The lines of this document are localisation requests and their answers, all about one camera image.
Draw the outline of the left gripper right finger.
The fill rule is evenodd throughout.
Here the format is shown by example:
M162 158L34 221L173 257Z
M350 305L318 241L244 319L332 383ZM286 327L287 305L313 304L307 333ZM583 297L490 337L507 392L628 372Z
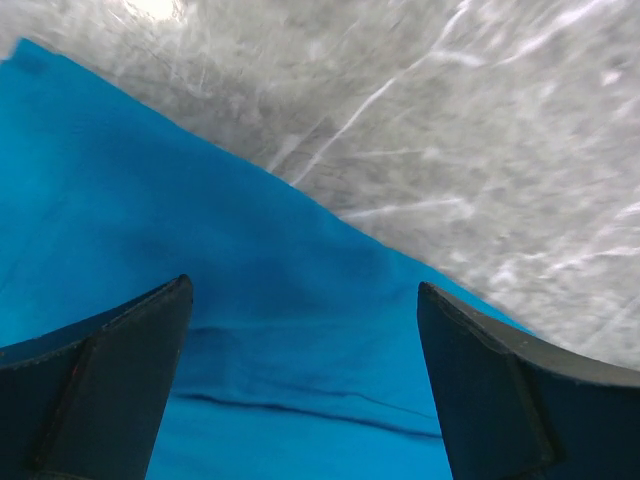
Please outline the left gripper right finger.
M555 346L429 283L417 320L453 478L638 478L638 371Z

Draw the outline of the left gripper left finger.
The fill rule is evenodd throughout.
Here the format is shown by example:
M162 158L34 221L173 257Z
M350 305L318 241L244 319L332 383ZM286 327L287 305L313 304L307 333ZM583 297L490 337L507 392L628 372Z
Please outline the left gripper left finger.
M192 306L181 275L2 348L2 478L144 478Z

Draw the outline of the bright blue t shirt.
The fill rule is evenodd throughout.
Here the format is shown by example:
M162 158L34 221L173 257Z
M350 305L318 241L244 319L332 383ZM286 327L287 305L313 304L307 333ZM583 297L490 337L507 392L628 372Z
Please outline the bright blue t shirt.
M1 64L1 341L179 275L152 479L447 479L423 282L497 310L29 41Z

